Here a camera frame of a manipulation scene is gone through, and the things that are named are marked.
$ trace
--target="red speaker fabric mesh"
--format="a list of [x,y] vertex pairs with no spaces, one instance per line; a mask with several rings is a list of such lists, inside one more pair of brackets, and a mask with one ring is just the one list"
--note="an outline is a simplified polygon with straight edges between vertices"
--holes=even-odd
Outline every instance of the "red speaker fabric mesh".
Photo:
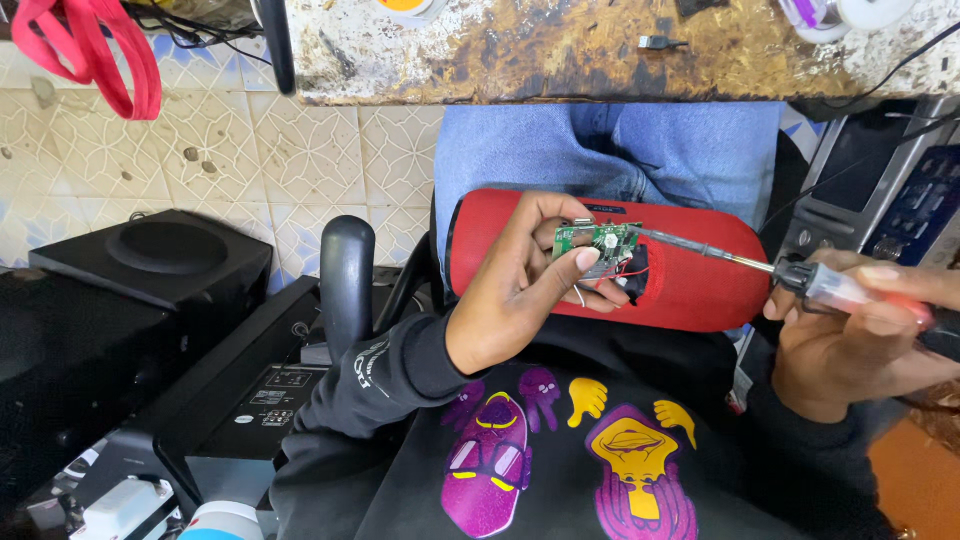
[[[478,189],[464,198],[450,224],[449,280],[462,296],[487,250],[500,235],[520,199],[519,191]],[[753,230],[736,216],[707,209],[684,209],[579,199],[592,207],[597,223],[642,221],[649,229],[706,242],[743,257],[766,260]],[[686,331],[723,331],[742,326],[760,312],[769,292],[763,272],[661,244],[647,244],[650,270],[646,291],[612,313],[561,302],[554,313]]]

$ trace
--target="soldering iron handle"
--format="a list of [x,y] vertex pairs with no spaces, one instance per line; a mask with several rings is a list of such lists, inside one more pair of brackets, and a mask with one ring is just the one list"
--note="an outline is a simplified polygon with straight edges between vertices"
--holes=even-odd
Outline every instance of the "soldering iron handle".
[[931,353],[960,362],[960,311],[932,307],[933,323],[917,337]]

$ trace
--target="purple hand graphic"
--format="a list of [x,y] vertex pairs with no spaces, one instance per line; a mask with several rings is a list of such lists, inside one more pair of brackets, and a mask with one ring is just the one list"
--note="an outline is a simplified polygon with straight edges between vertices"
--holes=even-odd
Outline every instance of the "purple hand graphic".
[[440,418],[440,425],[446,426],[452,422],[454,431],[462,430],[467,425],[467,422],[469,422],[470,416],[477,404],[483,399],[485,389],[486,387],[482,380],[475,380],[467,386],[464,386],[460,394],[457,395],[456,398],[453,398],[450,406],[446,408],[444,416]]
[[560,397],[560,387],[557,386],[557,380],[554,379],[553,374],[546,368],[530,368],[520,376],[519,391],[523,396],[530,431],[540,432],[538,406],[543,412],[543,418],[546,419],[546,425],[551,431],[556,431],[557,416],[553,413],[553,402]]

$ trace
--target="stained workbench surface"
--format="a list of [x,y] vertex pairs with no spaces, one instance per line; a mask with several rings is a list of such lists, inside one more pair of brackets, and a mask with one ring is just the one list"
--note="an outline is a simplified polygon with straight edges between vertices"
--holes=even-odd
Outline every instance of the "stained workbench surface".
[[[852,96],[960,20],[921,0],[899,23],[800,40],[775,0],[730,0],[688,18],[674,0],[449,0],[421,28],[375,0],[287,0],[300,98],[315,105],[781,99]],[[690,42],[637,49],[640,36]],[[960,36],[877,96],[960,93]]]

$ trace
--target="hand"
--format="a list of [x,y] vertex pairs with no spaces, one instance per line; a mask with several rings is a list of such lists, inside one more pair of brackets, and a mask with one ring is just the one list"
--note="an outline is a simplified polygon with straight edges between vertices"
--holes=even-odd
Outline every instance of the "hand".
[[[856,277],[869,288],[960,308],[960,272],[922,270],[852,252],[818,250],[811,261]],[[806,313],[777,287],[763,314],[783,320],[773,387],[784,405],[815,422],[835,423],[851,403],[900,396],[960,377],[960,363],[915,348],[916,315],[888,302],[850,315]]]
[[[573,285],[600,257],[579,247],[550,262],[564,218],[592,217],[570,195],[527,191],[487,252],[446,325],[446,351],[464,375],[506,361],[523,350],[560,300],[580,304]],[[612,281],[581,289],[587,307],[608,313],[630,299]]]
[[690,439],[693,450],[697,450],[697,439],[693,438],[694,426],[690,413],[686,412],[683,407],[666,400],[654,402],[654,412],[657,413],[657,420],[660,420],[662,427],[680,426],[683,428],[686,431],[686,438]]
[[607,406],[607,387],[593,379],[583,377],[570,382],[570,401],[573,402],[573,414],[566,421],[571,428],[580,426],[584,414],[600,418]]

